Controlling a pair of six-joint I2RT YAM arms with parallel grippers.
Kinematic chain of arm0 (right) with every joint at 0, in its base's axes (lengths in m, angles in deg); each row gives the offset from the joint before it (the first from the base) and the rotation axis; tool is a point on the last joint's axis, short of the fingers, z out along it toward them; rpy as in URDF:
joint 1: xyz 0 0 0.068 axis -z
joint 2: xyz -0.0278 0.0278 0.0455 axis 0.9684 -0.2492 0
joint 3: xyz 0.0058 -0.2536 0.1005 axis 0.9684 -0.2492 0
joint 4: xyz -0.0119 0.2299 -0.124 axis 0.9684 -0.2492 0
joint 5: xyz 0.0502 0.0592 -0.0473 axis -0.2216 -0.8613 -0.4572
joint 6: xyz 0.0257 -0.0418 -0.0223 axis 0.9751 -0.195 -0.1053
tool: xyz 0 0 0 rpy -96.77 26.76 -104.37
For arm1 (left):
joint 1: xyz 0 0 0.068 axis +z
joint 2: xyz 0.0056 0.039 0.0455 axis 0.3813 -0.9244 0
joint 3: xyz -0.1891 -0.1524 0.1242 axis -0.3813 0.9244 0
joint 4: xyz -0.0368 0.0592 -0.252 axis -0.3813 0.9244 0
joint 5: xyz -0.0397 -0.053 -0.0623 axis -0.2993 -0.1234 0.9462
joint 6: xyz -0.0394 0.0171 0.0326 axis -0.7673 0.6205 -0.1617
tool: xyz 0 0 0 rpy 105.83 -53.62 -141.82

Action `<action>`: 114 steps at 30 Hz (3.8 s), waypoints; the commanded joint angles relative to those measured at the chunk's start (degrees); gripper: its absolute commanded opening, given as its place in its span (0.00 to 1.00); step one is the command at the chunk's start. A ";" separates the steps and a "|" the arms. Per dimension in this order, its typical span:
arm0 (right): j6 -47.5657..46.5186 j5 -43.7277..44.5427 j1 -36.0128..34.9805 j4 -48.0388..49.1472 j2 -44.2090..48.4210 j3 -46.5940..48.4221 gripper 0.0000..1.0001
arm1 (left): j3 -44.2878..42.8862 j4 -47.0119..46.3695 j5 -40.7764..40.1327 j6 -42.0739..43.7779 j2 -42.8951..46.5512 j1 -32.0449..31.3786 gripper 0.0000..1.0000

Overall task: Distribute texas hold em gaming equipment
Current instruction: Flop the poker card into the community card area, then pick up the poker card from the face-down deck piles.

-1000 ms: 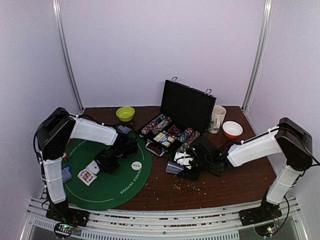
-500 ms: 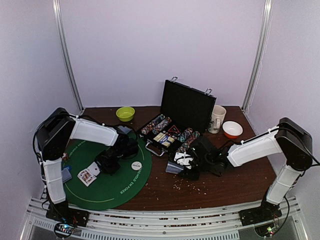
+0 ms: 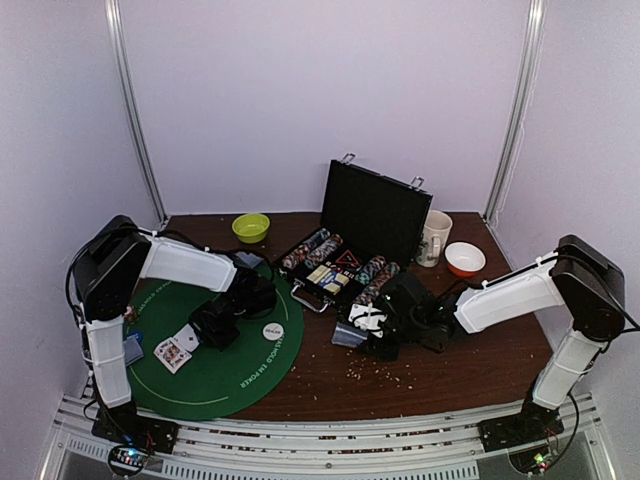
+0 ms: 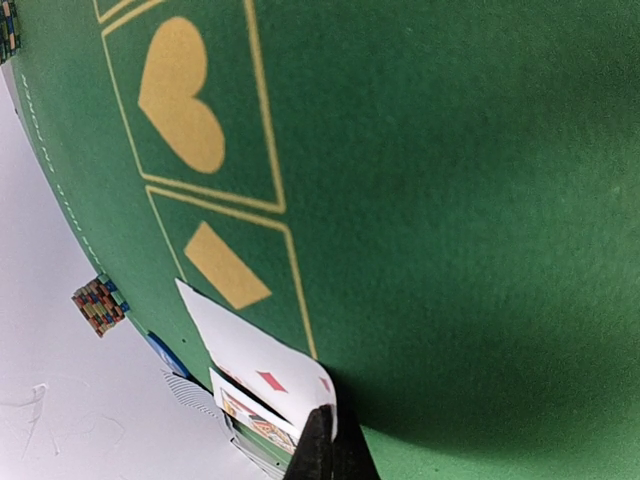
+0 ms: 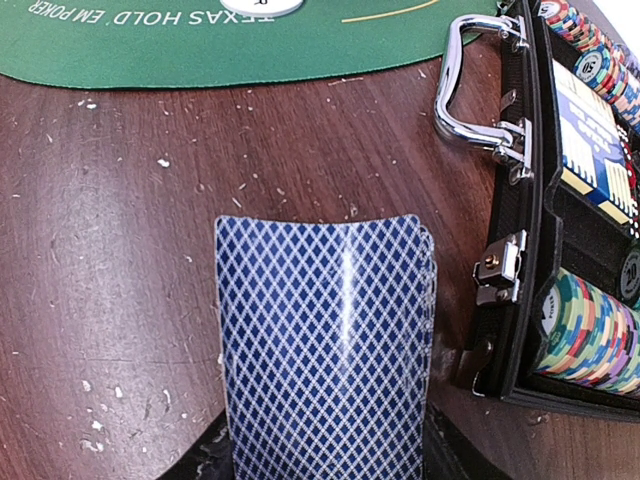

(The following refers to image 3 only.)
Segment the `white dealer button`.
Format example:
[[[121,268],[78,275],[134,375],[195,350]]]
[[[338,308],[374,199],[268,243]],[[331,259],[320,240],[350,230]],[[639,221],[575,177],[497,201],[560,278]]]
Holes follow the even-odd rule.
[[[268,323],[263,327],[262,334],[266,340],[277,341],[284,336],[284,327],[277,322]]]

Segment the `blue small blind button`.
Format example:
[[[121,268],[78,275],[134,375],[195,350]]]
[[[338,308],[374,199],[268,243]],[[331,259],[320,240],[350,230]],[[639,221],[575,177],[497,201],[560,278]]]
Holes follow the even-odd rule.
[[[134,331],[134,332],[129,333],[127,335],[127,338],[134,338],[136,341],[141,343],[142,339],[143,339],[143,334],[141,332]]]

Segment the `grey playing card deck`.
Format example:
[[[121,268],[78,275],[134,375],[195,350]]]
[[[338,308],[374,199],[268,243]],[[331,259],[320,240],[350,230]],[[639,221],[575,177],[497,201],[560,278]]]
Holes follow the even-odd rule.
[[[337,322],[331,338],[331,343],[333,345],[347,348],[357,348],[367,340],[367,337],[368,334],[365,331],[352,327],[348,324]]]

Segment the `small poker chip stack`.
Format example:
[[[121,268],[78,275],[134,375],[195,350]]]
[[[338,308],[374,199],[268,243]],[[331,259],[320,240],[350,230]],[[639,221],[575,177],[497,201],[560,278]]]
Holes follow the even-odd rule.
[[[137,310],[132,305],[128,305],[124,318],[128,323],[135,323],[138,319]]]

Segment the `dealt card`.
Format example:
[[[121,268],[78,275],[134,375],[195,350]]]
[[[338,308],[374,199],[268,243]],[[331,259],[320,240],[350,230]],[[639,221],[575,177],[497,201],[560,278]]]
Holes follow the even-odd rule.
[[[243,268],[248,268],[248,269],[255,269],[257,266],[259,266],[263,262],[262,257],[246,251],[236,252],[233,254],[233,257],[234,257],[234,262],[237,265]]]
[[[127,338],[123,342],[125,366],[128,367],[144,357],[143,349],[136,338]]]

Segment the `black poker chip case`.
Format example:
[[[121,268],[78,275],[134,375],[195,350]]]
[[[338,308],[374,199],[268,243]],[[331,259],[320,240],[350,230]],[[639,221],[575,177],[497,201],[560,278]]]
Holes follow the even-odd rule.
[[[319,226],[276,261],[277,272],[291,285],[292,299],[318,314],[331,307],[344,309],[351,305],[363,289],[354,278],[372,258],[382,256],[387,262],[396,262],[401,271],[406,269],[417,253],[433,199],[422,188],[422,178],[404,183],[353,164],[353,157],[348,154],[330,162]],[[318,266],[308,268],[305,259],[293,270],[282,266],[289,253],[321,228],[326,228],[330,236],[338,234],[343,239],[342,245],[319,265],[350,278],[337,294],[307,279]],[[335,264],[345,250],[360,260],[357,271]]]

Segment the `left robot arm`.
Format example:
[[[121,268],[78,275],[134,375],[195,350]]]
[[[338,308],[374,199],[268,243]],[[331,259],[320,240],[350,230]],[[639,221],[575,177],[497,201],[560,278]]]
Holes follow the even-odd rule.
[[[238,273],[232,260],[165,232],[146,231],[116,215],[71,260],[65,295],[81,331],[106,429],[123,444],[137,442],[144,424],[134,409],[126,372],[124,316],[141,279],[225,292]]]

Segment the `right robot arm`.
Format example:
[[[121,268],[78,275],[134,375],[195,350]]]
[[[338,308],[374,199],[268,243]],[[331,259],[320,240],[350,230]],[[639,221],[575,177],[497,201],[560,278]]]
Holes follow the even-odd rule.
[[[418,343],[440,353],[463,334],[480,333],[539,310],[566,307],[572,324],[532,382],[520,412],[481,424],[490,438],[502,428],[530,442],[550,431],[562,432],[561,404],[632,321],[624,300],[621,269],[579,237],[567,235],[555,250],[526,267],[463,290],[452,286],[438,296],[415,276],[397,274],[374,300],[356,300],[348,319],[381,340]]]

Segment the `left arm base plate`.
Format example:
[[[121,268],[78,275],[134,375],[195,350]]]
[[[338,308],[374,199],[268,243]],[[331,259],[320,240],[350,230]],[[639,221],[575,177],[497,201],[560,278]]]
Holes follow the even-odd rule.
[[[95,437],[134,446],[148,453],[171,454],[179,433],[179,425],[149,417],[135,417],[132,423],[101,417],[93,422],[91,433]]]

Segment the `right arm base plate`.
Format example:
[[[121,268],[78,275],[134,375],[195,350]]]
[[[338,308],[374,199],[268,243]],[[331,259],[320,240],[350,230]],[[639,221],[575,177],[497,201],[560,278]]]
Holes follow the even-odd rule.
[[[483,420],[478,424],[485,452],[509,449],[561,434],[564,425],[558,415],[524,414]]]

